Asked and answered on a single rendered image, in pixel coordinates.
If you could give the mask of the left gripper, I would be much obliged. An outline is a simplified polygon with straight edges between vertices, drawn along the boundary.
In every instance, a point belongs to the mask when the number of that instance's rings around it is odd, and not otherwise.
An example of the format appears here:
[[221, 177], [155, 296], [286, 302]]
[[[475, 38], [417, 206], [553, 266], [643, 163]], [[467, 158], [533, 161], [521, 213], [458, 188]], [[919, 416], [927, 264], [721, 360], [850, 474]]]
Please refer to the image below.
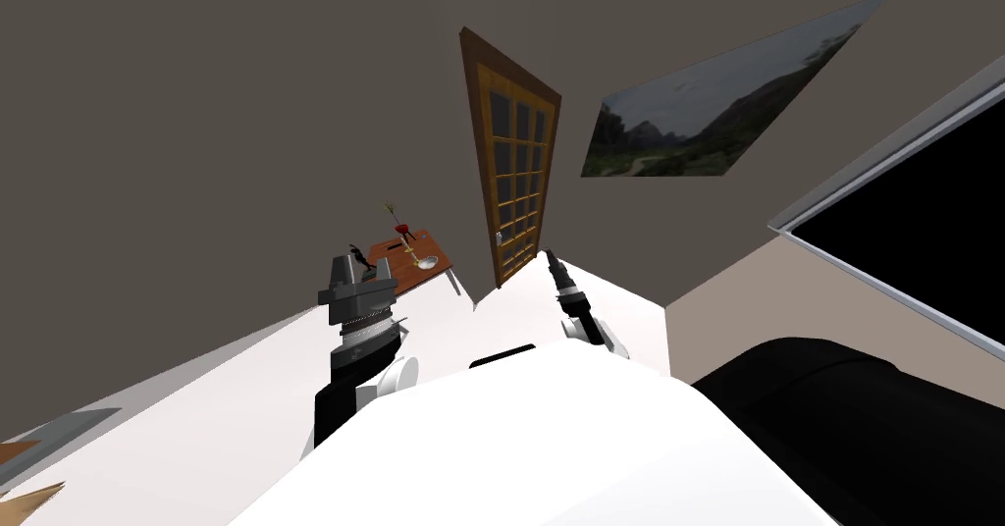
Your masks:
[[379, 259], [374, 280], [355, 283], [355, 261], [351, 255], [333, 258], [329, 288], [319, 290], [318, 305], [328, 306], [331, 326], [369, 316], [389, 308], [396, 301], [398, 281], [388, 259]]

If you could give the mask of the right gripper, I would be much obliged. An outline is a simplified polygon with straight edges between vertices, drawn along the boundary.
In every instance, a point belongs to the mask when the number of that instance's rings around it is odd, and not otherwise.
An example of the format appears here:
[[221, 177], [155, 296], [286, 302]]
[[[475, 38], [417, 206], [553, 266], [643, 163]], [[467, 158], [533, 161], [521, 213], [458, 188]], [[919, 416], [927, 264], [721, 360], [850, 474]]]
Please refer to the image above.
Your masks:
[[548, 269], [555, 279], [558, 294], [556, 299], [564, 314], [570, 318], [582, 318], [591, 315], [591, 306], [586, 294], [576, 286], [575, 282], [567, 274], [567, 269], [549, 249], [545, 248], [544, 253], [548, 261]]

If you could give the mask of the brown wooden table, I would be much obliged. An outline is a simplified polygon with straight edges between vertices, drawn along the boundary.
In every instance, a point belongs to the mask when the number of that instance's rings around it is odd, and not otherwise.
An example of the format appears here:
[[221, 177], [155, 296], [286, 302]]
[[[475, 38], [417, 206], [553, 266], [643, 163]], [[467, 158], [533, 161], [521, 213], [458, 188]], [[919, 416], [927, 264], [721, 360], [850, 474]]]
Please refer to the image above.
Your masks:
[[386, 200], [382, 208], [395, 221], [396, 237], [375, 243], [362, 253], [364, 265], [377, 267], [386, 264], [390, 276], [398, 285], [396, 295], [413, 289], [445, 275], [454, 292], [461, 295], [461, 287], [452, 269], [452, 262], [440, 244], [427, 230], [412, 229], [397, 215], [397, 207]]

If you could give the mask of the brown wooden glazed door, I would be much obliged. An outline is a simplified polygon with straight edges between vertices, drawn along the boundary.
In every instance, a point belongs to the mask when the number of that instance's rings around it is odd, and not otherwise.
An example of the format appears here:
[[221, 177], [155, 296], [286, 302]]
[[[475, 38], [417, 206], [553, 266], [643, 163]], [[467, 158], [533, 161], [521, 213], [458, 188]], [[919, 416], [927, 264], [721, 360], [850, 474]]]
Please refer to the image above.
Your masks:
[[[557, 91], [464, 27], [460, 50], [495, 284], [539, 252], [561, 107]], [[496, 246], [496, 232], [502, 246]]]

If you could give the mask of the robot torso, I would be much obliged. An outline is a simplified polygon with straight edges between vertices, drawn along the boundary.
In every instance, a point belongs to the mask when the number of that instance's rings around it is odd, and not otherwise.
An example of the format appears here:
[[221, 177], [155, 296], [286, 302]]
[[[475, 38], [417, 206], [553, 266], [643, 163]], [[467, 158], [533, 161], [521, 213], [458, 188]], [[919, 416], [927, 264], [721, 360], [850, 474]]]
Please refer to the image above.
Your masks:
[[548, 343], [367, 404], [230, 526], [836, 526], [694, 388]]

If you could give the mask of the landscape picture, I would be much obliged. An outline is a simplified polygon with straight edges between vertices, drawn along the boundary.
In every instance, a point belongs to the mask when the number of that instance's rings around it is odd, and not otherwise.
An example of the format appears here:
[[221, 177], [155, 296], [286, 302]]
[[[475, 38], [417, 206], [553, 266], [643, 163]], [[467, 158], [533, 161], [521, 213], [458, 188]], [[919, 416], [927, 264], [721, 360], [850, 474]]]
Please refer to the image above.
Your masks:
[[603, 97], [582, 177], [722, 176], [885, 1], [858, 1]]

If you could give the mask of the dark window with grey frame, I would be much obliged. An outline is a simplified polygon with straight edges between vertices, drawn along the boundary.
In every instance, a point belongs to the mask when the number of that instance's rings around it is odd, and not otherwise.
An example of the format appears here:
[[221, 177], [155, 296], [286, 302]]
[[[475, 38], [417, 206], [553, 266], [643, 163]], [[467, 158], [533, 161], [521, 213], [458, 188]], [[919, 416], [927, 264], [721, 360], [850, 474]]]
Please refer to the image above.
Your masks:
[[770, 227], [1005, 361], [1005, 55]]

